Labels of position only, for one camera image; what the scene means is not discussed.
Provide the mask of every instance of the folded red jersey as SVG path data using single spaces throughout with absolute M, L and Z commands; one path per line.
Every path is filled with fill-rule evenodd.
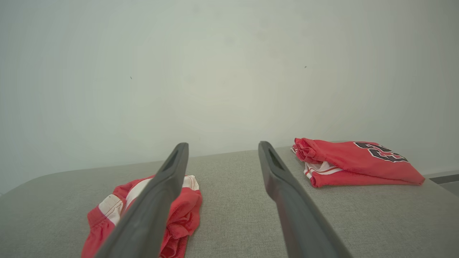
M 421 185 L 425 178 L 398 153 L 374 142 L 295 138 L 292 151 L 305 162 L 314 187 L 323 185 Z
M 81 252 L 82 258 L 95 256 L 123 214 L 131 207 L 151 179 L 152 176 L 117 186 L 112 194 L 88 213 L 90 233 Z M 188 236 L 193 234 L 199 225 L 201 203 L 202 195 L 198 182 L 192 175 L 185 176 L 182 192 L 172 202 L 169 210 L 160 257 L 182 258 L 185 256 Z

